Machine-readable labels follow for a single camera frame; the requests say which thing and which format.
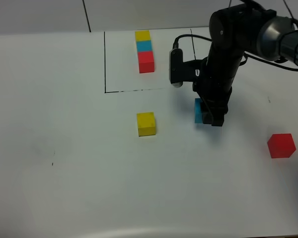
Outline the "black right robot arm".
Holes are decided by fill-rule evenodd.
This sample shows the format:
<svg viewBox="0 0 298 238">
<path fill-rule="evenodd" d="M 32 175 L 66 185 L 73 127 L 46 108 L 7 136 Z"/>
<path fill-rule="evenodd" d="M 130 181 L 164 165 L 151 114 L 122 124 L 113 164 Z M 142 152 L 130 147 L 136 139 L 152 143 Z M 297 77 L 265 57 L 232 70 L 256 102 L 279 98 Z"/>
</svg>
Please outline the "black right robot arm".
<svg viewBox="0 0 298 238">
<path fill-rule="evenodd" d="M 201 98 L 202 123 L 222 126 L 232 83 L 246 52 L 262 61 L 290 61 L 298 66 L 298 20 L 245 0 L 214 12 L 209 30 L 211 48 L 193 89 Z"/>
</svg>

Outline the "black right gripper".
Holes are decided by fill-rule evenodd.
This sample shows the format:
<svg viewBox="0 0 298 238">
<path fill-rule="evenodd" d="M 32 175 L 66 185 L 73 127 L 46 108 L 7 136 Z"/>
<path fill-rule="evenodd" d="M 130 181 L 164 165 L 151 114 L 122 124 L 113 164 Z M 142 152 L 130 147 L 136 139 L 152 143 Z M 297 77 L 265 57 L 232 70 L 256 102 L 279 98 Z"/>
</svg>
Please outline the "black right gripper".
<svg viewBox="0 0 298 238">
<path fill-rule="evenodd" d="M 201 103 L 202 123 L 222 126 L 231 86 L 239 68 L 243 50 L 211 47 L 206 63 L 201 65 L 200 76 L 193 83 L 193 91 L 204 99 Z"/>
</svg>

